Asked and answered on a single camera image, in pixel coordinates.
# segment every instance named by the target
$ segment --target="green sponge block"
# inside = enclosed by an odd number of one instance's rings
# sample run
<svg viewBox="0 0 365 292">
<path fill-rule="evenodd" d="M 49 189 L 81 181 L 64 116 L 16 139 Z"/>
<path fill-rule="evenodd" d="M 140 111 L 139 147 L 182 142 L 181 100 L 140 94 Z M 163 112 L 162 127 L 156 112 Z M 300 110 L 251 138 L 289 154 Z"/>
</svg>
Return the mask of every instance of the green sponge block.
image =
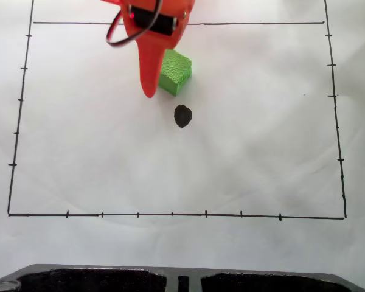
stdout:
<svg viewBox="0 0 365 292">
<path fill-rule="evenodd" d="M 158 85 L 170 94 L 177 96 L 191 76 L 192 61 L 175 50 L 166 50 Z"/>
</svg>

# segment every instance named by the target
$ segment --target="wire cable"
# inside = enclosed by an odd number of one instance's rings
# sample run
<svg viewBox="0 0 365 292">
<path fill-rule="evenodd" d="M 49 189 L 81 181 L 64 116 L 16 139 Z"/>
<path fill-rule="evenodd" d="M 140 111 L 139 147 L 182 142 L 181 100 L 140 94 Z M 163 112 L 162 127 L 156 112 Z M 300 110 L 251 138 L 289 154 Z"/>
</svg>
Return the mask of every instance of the wire cable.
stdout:
<svg viewBox="0 0 365 292">
<path fill-rule="evenodd" d="M 147 32 L 149 29 L 151 29 L 151 27 L 154 25 L 154 23 L 156 22 L 159 12 L 161 11 L 161 7 L 162 7 L 162 0 L 156 0 L 156 5 L 154 8 L 154 14 L 153 14 L 153 18 L 151 19 L 151 21 L 149 22 L 148 26 L 146 28 L 144 28 L 143 30 L 141 30 L 138 33 L 135 33 L 134 35 L 130 35 L 127 38 L 125 38 L 124 40 L 121 41 L 116 41 L 116 42 L 112 42 L 112 35 L 119 23 L 119 20 L 122 17 L 122 11 L 119 11 L 119 13 L 116 15 L 116 17 L 114 18 L 114 21 L 111 23 L 111 26 L 108 29 L 108 33 L 106 36 L 106 42 L 111 46 L 111 47 L 122 47 L 128 43 L 130 43 L 131 41 L 136 40 L 137 38 L 139 38 L 141 35 L 143 35 L 145 32 Z"/>
</svg>

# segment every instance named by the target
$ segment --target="dark pebble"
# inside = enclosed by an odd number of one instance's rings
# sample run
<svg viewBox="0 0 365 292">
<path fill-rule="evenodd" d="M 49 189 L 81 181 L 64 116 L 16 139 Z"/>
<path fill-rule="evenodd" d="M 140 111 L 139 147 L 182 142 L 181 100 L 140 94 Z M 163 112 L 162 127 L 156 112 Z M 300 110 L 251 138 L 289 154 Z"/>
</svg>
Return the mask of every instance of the dark pebble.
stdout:
<svg viewBox="0 0 365 292">
<path fill-rule="evenodd" d="M 192 120 L 192 111 L 185 105 L 179 105 L 175 109 L 175 121 L 177 126 L 184 128 Z"/>
</svg>

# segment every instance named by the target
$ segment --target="black marker line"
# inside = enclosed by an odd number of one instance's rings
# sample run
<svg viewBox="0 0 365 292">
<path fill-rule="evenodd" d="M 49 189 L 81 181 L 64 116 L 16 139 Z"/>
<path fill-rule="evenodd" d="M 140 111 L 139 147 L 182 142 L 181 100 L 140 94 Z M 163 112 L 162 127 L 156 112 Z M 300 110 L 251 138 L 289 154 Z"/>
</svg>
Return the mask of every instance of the black marker line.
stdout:
<svg viewBox="0 0 365 292">
<path fill-rule="evenodd" d="M 193 216 L 193 217 L 248 217 L 248 218 L 276 218 L 280 221 L 287 219 L 313 219 L 313 220 L 343 220 L 343 217 L 307 217 L 307 216 L 284 216 L 284 215 L 241 215 L 241 214 L 213 214 L 213 213 L 95 213 L 95 214 L 9 214 L 10 217 L 102 217 L 105 216 Z"/>
<path fill-rule="evenodd" d="M 16 127 L 16 138 L 15 138 L 15 148 L 13 151 L 13 162 L 9 164 L 9 166 L 12 166 L 12 173 L 11 173 L 11 183 L 10 183 L 10 192 L 8 196 L 8 206 L 7 206 L 7 213 L 10 214 L 10 206 L 11 206 L 11 199 L 12 199 L 12 187 L 13 187 L 13 177 L 15 175 L 15 167 L 16 164 L 16 154 L 18 152 L 18 142 L 19 142 L 19 129 L 20 129 L 20 119 L 22 115 L 22 106 L 23 106 L 23 94 L 24 94 L 24 81 L 26 79 L 26 70 L 27 68 L 27 58 L 29 56 L 29 45 L 30 45 L 30 36 L 31 36 L 31 24 L 32 24 L 32 13 L 34 10 L 34 0 L 31 2 L 31 11 L 30 11 L 30 21 L 29 21 L 29 33 L 26 35 L 27 37 L 27 47 L 26 47 L 26 57 L 24 58 L 24 66 L 22 67 L 23 70 L 23 78 L 22 78 L 22 89 L 20 93 L 20 99 L 19 102 L 19 114 L 18 114 L 18 126 Z"/>
<path fill-rule="evenodd" d="M 325 12 L 326 12 L 326 23 L 327 23 L 327 34 L 326 37 L 328 38 L 328 46 L 330 48 L 330 59 L 331 59 L 331 64 L 328 65 L 331 67 L 331 72 L 332 72 L 332 82 L 333 82 L 333 94 L 331 97 L 333 97 L 334 100 L 334 115 L 335 115 L 335 125 L 336 125 L 336 139 L 338 141 L 338 154 L 339 154 L 339 164 L 341 166 L 341 184 L 342 184 L 342 198 L 343 198 L 343 203 L 344 203 L 344 216 L 345 218 L 347 218 L 347 206 L 346 206 L 346 196 L 345 196 L 345 184 L 344 184 L 344 175 L 343 175 L 343 158 L 342 158 L 342 151 L 341 151 L 341 140 L 339 138 L 339 126 L 338 126 L 338 115 L 336 112 L 336 92 L 335 92 L 335 75 L 334 75 L 334 66 L 336 66 L 334 64 L 333 61 L 333 49 L 332 49 L 332 45 L 331 45 L 331 37 L 332 34 L 330 33 L 330 25 L 329 25 L 329 10 L 327 9 L 327 0 L 324 0 L 324 7 L 325 7 Z"/>
<path fill-rule="evenodd" d="M 34 24 L 98 24 L 111 25 L 111 23 L 95 23 L 80 21 L 34 21 Z M 282 24 L 324 24 L 324 21 L 298 22 L 298 23 L 188 23 L 188 26 L 237 26 L 237 25 L 282 25 Z"/>
</svg>

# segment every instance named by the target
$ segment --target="white surface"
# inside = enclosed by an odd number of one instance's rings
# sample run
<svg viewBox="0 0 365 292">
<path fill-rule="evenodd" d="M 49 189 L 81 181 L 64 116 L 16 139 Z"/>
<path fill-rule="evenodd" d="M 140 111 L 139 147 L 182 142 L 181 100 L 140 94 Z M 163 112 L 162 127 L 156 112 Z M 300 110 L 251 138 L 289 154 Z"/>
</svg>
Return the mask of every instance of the white surface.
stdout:
<svg viewBox="0 0 365 292">
<path fill-rule="evenodd" d="M 333 273 L 365 288 L 365 0 L 328 8 L 348 219 L 67 220 L 6 214 L 30 2 L 0 1 L 0 276 L 31 263 L 181 266 Z M 33 20 L 116 10 L 35 0 Z M 191 18 L 323 20 L 323 0 L 197 0 Z M 188 27 L 177 50 L 193 79 L 150 100 L 135 44 L 108 47 L 107 28 L 32 26 L 11 212 L 342 216 L 325 24 Z M 184 129 L 179 104 L 193 111 Z"/>
</svg>

